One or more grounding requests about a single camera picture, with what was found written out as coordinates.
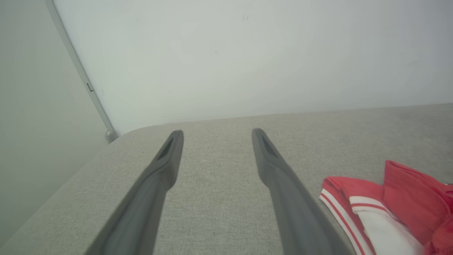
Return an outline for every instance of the red garment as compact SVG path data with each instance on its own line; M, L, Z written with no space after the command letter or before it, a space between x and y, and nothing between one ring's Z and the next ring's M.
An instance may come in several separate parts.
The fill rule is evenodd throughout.
M386 161L383 200L424 245L425 254L453 255L453 185Z
M401 245L403 250L414 251L422 244L425 254L453 255L453 185L447 186L414 169L386 161L383 185L354 178L328 177L323 188L321 200L345 230L358 254L385 250L385 247L373 247L373 240L370 241L365 232L359 216L364 216L360 213L366 211L391 221L389 226L395 229L388 233L400 238L401 242L396 246L404 243ZM378 230L381 239L385 238L382 231ZM407 236L410 234L420 244Z

